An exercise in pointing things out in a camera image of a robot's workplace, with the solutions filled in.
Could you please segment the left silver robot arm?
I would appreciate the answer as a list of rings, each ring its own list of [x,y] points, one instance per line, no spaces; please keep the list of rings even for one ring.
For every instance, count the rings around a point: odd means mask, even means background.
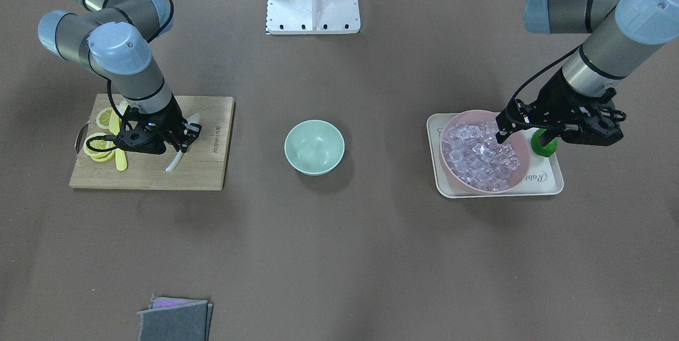
[[[566,143],[606,147],[623,138],[626,115],[613,103],[615,87],[678,35],[678,0],[527,0],[524,24],[541,34],[586,33],[564,55],[536,100],[513,96],[499,113],[503,143],[520,130],[542,131],[541,146]]]

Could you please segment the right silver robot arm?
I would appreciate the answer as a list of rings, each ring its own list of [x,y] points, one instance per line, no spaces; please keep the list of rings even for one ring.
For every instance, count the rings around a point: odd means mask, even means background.
[[[167,145],[186,153],[201,134],[184,117],[151,51],[169,31],[172,0],[76,0],[85,15],[56,10],[44,15],[37,34],[44,48],[114,85],[128,107],[121,129],[109,136],[126,152],[163,154]]]

